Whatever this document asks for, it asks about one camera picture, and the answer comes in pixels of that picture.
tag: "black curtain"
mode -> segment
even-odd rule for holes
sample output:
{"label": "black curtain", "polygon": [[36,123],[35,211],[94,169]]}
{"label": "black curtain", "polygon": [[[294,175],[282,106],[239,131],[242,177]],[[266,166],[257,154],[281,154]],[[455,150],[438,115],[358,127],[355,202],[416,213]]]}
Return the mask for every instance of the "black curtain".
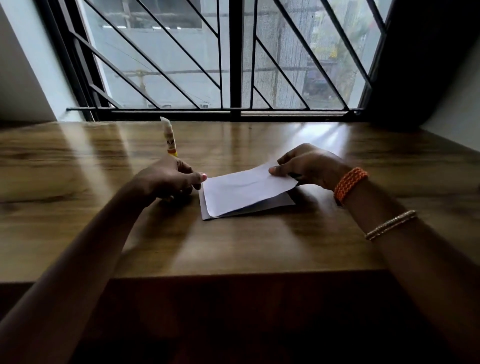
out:
{"label": "black curtain", "polygon": [[477,1],[396,0],[362,119],[395,130],[424,123],[480,33],[479,10]]}

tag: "wooden tabletop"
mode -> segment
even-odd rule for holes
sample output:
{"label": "wooden tabletop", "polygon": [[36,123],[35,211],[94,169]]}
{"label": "wooden tabletop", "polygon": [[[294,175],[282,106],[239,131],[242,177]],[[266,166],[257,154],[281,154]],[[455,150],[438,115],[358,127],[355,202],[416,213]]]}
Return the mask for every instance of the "wooden tabletop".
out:
{"label": "wooden tabletop", "polygon": [[[364,167],[480,262],[480,154],[427,132],[367,124],[176,122],[179,156],[218,176],[310,142]],[[157,122],[47,123],[0,131],[0,282],[34,281],[115,191],[166,153]],[[332,193],[307,185],[296,206],[202,221],[198,195],[146,209],[115,277],[384,268]]]}

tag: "hand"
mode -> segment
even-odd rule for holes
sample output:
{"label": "hand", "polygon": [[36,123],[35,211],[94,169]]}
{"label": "hand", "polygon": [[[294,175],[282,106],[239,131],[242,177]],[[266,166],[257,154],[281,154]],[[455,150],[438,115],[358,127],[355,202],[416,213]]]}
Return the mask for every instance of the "hand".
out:
{"label": "hand", "polygon": [[193,188],[200,190],[201,183],[206,179],[205,173],[193,172],[181,159],[164,156],[138,172],[130,183],[142,191],[150,204],[157,197],[189,195]]}
{"label": "hand", "polygon": [[300,184],[314,183],[332,191],[343,175],[351,170],[340,157],[308,143],[290,150],[277,162],[279,166],[268,170],[274,176],[294,173],[300,175],[296,177]]}

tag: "orange bracelet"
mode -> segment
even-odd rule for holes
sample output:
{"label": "orange bracelet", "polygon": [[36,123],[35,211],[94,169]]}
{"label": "orange bracelet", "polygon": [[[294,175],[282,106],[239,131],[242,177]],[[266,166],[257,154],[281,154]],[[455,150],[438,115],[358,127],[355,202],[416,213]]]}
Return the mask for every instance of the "orange bracelet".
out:
{"label": "orange bracelet", "polygon": [[343,203],[345,196],[352,190],[355,185],[368,177],[368,173],[360,167],[355,167],[350,172],[342,177],[340,182],[336,185],[334,190],[335,198]]}

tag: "person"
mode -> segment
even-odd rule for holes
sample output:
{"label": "person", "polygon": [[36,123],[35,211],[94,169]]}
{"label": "person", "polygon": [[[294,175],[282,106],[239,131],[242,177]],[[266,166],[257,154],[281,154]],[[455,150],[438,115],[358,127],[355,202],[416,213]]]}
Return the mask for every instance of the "person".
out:
{"label": "person", "polygon": [[[278,163],[269,170],[272,175],[294,173],[300,184],[332,191],[352,169],[310,144],[290,150]],[[206,178],[172,156],[134,176],[4,317],[0,362],[68,362],[141,211],[157,197],[200,189]],[[346,195],[343,205],[365,233],[406,211],[368,179]],[[458,356],[480,362],[479,267],[418,218],[376,237],[373,244]]]}

